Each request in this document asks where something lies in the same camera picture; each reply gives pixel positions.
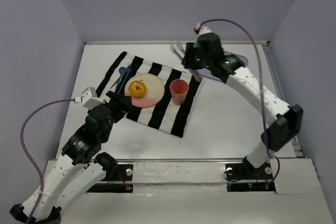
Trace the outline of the orange bagel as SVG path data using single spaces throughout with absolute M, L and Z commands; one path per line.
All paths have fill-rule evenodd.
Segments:
M 129 93 L 135 98 L 142 98 L 146 94 L 146 86 L 142 81 L 132 81 L 129 84 Z

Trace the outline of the metal tongs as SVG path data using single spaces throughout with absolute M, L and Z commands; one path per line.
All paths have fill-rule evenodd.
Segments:
M 184 49 L 183 49 L 183 46 L 181 44 L 180 41 L 176 41 L 176 42 L 173 42 L 171 41 L 170 42 L 170 49 L 172 51 L 172 53 L 174 53 L 180 61 L 182 61 L 183 57 L 184 57 Z M 187 69 L 190 74 L 195 78 L 195 80 L 197 82 L 201 82 L 202 81 L 202 75 L 199 73 L 198 70 L 193 70 L 193 69 Z

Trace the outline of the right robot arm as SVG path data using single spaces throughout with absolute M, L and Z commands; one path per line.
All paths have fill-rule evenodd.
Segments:
M 303 109 L 291 106 L 269 91 L 235 54 L 226 54 L 213 32 L 188 42 L 182 58 L 184 68 L 207 69 L 212 76 L 237 91 L 262 116 L 264 131 L 260 142 L 226 174 L 230 182 L 257 179 L 264 165 L 300 131 Z

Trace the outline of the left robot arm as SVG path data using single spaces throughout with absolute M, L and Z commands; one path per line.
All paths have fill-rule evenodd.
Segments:
M 23 203 L 9 213 L 22 223 L 60 223 L 66 208 L 97 182 L 117 176 L 125 191 L 132 191 L 118 169 L 118 162 L 101 151 L 109 140 L 112 127 L 132 109 L 132 98 L 107 92 L 109 101 L 98 98 L 88 87 L 80 97 L 72 98 L 88 109 L 84 124 L 75 131 L 61 150 L 47 175 L 39 175 L 40 185 Z

